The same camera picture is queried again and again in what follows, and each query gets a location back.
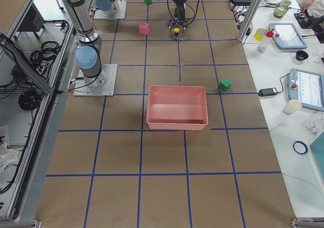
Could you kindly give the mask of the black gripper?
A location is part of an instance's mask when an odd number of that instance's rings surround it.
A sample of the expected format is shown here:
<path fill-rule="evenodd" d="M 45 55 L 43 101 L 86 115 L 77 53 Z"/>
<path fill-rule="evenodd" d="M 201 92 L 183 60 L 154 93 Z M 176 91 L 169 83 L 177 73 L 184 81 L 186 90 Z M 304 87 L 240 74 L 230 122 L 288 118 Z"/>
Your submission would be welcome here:
<path fill-rule="evenodd" d="M 174 28 L 182 27 L 183 30 L 185 30 L 189 25 L 188 19 L 186 18 L 185 3 L 183 3 L 183 4 L 175 3 L 174 13 L 171 13 L 169 3 L 167 3 L 167 8 L 168 8 L 168 12 L 170 15 L 170 19 L 168 22 L 168 28 L 170 30 L 172 30 Z"/>

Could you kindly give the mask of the person's hand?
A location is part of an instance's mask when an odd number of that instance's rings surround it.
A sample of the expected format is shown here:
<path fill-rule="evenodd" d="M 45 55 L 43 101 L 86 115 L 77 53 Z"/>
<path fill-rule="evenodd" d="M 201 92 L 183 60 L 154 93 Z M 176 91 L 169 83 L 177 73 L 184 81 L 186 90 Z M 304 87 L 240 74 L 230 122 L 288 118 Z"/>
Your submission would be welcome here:
<path fill-rule="evenodd" d="M 313 4 L 313 0 L 306 0 L 305 2 L 302 2 L 302 3 L 300 4 L 300 9 L 301 9 L 302 11 L 305 11 L 305 10 L 307 10 L 308 8 L 310 8 L 310 7 L 312 6 L 312 4 Z"/>

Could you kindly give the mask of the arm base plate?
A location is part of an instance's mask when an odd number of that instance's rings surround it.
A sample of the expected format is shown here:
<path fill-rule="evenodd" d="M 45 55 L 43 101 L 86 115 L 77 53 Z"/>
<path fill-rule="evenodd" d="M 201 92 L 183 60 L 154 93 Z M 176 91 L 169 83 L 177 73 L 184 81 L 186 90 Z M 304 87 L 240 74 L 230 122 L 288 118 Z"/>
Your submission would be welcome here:
<path fill-rule="evenodd" d="M 96 0 L 95 20 L 117 20 L 124 19 L 126 14 L 127 1 Z"/>
<path fill-rule="evenodd" d="M 76 90 L 73 91 L 73 95 L 75 97 L 113 96 L 117 68 L 117 64 L 103 64 L 102 72 L 94 83 L 87 86 L 86 83 L 91 82 L 89 78 L 76 81 Z"/>

